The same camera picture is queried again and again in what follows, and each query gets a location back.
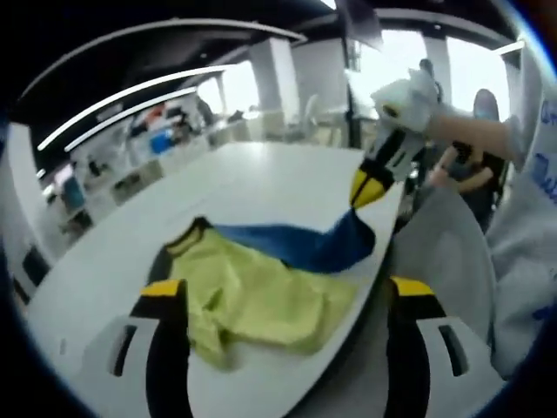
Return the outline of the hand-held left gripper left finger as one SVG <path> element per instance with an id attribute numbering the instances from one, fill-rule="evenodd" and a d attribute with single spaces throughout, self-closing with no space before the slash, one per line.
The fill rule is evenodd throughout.
<path id="1" fill-rule="evenodd" d="M 186 283 L 144 287 L 84 350 L 82 396 L 95 416 L 191 417 L 187 332 Z"/>

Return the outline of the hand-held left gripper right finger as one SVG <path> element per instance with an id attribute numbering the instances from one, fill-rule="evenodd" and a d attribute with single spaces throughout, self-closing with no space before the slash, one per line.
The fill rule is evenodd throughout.
<path id="1" fill-rule="evenodd" d="M 490 349 L 432 288 L 389 279 L 386 417 L 472 417 L 500 390 Z"/>

